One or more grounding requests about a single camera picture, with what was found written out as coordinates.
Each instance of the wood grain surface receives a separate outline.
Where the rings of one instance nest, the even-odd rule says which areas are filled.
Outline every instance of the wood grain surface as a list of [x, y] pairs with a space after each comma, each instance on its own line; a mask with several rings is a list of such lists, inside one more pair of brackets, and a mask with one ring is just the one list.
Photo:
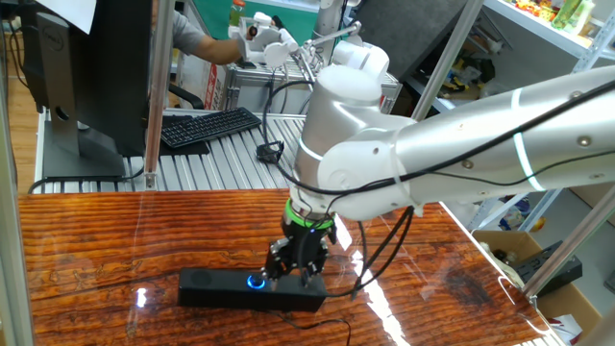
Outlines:
[[[36, 195], [20, 199], [37, 345], [344, 345], [347, 328], [298, 331], [247, 310], [177, 307], [183, 267], [257, 270], [281, 238], [286, 190]], [[366, 223], [376, 250], [399, 213]], [[354, 222], [340, 222], [329, 292], [352, 287]], [[343, 237], [348, 242], [344, 249]], [[391, 249], [382, 254], [379, 268]], [[344, 318], [352, 345], [516, 345], [547, 325], [440, 205], [415, 217], [375, 283], [299, 325]]]

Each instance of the cable clip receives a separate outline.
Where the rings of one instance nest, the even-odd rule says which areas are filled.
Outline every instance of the cable clip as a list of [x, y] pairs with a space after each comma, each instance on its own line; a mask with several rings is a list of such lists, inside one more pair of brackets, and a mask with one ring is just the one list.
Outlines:
[[280, 161], [284, 151], [284, 142], [278, 140], [257, 147], [257, 159], [265, 163], [276, 164]]

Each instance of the blue light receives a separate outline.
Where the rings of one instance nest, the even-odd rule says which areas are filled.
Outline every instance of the blue light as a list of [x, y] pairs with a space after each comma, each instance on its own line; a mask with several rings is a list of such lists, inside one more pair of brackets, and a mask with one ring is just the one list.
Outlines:
[[265, 280], [263, 280], [262, 283], [260, 283], [260, 285], [254, 285], [252, 283], [252, 279], [253, 279], [252, 275], [248, 277], [248, 281], [247, 281], [248, 287], [250, 287], [252, 289], [263, 289], [263, 288], [265, 288]]

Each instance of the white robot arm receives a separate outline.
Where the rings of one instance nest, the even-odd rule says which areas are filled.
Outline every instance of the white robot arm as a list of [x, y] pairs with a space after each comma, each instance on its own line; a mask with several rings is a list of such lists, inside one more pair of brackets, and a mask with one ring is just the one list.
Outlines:
[[[367, 220], [403, 206], [474, 202], [506, 194], [614, 181], [615, 155], [602, 155], [615, 150], [612, 92], [437, 172], [421, 173], [405, 182], [400, 179], [514, 132], [571, 98], [612, 81], [615, 67], [594, 69], [493, 96], [414, 123], [380, 113], [381, 88], [373, 78], [345, 66], [328, 67], [320, 73], [311, 96], [295, 177], [304, 185], [338, 191], [383, 179], [397, 182], [350, 194], [332, 205], [335, 195], [294, 187], [294, 209], [311, 210], [312, 215], [329, 209], [350, 219]], [[591, 155], [597, 156], [576, 161]], [[545, 167], [570, 160], [533, 176]]]

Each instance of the keyboard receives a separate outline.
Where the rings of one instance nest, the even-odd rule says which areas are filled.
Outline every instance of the keyboard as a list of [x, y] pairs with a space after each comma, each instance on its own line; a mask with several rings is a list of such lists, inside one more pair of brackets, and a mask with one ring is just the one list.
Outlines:
[[245, 108], [196, 116], [162, 127], [162, 140], [176, 149], [202, 140], [236, 134], [260, 126], [260, 119]]

